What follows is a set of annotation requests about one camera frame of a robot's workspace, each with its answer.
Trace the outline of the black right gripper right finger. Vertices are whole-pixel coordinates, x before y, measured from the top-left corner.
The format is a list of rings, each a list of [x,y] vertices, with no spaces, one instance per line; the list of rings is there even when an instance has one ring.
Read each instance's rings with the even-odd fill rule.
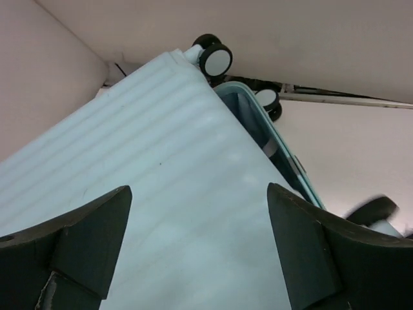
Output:
[[[364,228],[271,183],[267,201],[293,309],[412,309],[412,240]]]

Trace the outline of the light blue hardshell suitcase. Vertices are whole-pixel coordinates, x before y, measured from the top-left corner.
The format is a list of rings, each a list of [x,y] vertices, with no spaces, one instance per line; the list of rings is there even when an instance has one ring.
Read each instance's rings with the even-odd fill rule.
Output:
[[[325,211],[274,128],[272,88],[211,87],[232,64],[212,35],[157,56],[1,163],[1,237],[122,186],[128,223],[99,309],[293,309],[267,188]],[[379,196],[343,219],[398,233]]]

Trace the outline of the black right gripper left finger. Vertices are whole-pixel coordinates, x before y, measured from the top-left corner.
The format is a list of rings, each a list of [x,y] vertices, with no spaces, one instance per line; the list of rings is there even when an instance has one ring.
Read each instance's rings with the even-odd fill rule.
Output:
[[[1,237],[1,309],[99,309],[132,203],[127,185]]]

